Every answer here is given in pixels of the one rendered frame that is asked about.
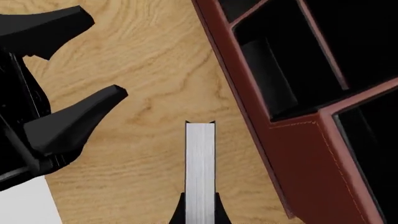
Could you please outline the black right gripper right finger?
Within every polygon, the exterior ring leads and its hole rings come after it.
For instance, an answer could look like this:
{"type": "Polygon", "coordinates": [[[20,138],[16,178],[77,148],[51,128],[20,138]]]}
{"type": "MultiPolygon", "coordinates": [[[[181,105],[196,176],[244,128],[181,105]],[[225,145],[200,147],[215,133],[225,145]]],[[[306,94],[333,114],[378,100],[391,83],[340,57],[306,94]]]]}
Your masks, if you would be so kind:
{"type": "Polygon", "coordinates": [[[228,214],[224,210],[220,194],[215,193],[215,224],[232,224],[228,214]]]}

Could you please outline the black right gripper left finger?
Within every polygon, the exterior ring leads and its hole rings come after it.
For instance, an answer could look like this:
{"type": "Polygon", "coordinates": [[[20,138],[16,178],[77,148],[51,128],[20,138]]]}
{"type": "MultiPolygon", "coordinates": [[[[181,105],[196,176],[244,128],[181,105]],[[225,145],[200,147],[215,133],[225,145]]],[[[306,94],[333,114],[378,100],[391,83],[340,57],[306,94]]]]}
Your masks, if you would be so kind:
{"type": "Polygon", "coordinates": [[[180,194],[177,207],[172,215],[169,224],[185,224],[185,193],[180,194]]]}

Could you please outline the red-brown desk caddy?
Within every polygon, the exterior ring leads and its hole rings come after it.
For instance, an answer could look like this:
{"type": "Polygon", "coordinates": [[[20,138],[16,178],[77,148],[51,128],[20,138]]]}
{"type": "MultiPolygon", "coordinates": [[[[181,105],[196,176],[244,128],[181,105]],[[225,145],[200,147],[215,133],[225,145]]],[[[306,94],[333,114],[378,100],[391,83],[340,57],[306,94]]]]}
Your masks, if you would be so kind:
{"type": "Polygon", "coordinates": [[[398,224],[398,0],[192,0],[289,217],[398,224]]]}

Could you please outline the book with white page edge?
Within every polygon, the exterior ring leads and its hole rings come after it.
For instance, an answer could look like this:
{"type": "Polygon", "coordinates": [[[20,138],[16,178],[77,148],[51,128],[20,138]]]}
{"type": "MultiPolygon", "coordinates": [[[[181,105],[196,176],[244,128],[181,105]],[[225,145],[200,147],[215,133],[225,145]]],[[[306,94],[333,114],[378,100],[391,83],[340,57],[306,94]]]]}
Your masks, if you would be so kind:
{"type": "Polygon", "coordinates": [[[185,138],[185,224],[215,224],[215,123],[187,123],[185,138]]]}

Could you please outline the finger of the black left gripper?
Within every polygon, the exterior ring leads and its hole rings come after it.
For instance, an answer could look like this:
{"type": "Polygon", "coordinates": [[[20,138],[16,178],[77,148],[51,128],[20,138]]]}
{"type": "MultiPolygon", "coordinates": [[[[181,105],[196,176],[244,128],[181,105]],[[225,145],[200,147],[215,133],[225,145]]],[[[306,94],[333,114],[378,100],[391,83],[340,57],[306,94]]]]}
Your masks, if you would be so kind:
{"type": "Polygon", "coordinates": [[[123,99],[126,89],[111,85],[56,113],[24,124],[33,150],[47,156],[83,149],[100,121],[123,99]]]}
{"type": "Polygon", "coordinates": [[[49,60],[69,40],[95,24],[82,7],[40,14],[0,14],[0,46],[8,52],[49,60]]]}

